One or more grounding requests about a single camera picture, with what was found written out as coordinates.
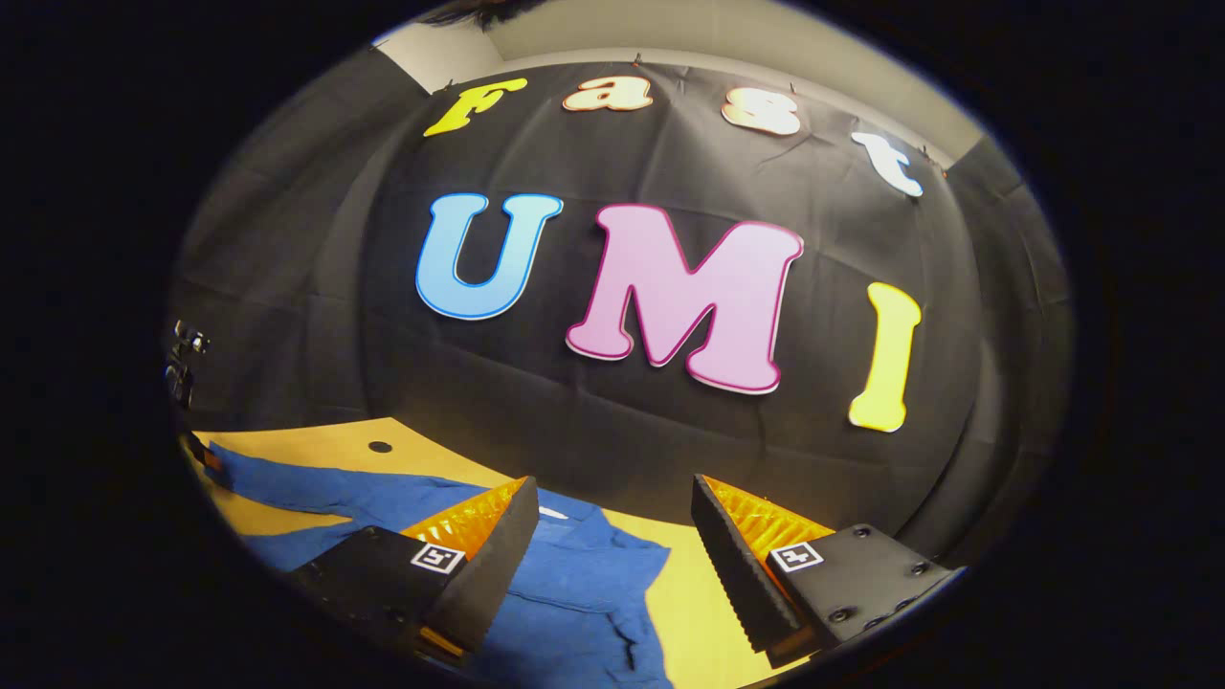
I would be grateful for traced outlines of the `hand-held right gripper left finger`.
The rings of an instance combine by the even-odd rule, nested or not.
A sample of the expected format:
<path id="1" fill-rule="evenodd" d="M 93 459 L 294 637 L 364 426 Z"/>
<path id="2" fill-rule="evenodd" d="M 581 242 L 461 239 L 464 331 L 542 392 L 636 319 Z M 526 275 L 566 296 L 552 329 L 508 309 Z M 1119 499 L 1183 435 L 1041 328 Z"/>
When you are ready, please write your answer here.
<path id="1" fill-rule="evenodd" d="M 463 663 L 499 615 L 538 508 L 535 478 L 507 481 L 410 528 L 359 528 L 287 580 L 385 650 Z"/>

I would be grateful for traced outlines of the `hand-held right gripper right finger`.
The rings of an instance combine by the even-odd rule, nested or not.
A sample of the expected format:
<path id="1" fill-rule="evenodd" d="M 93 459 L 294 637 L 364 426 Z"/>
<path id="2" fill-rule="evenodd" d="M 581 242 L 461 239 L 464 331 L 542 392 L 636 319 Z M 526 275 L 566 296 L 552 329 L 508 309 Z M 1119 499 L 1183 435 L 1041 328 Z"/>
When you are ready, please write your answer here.
<path id="1" fill-rule="evenodd" d="M 967 575 L 871 523 L 831 528 L 695 474 L 691 519 L 755 653 L 780 668 L 884 631 Z"/>

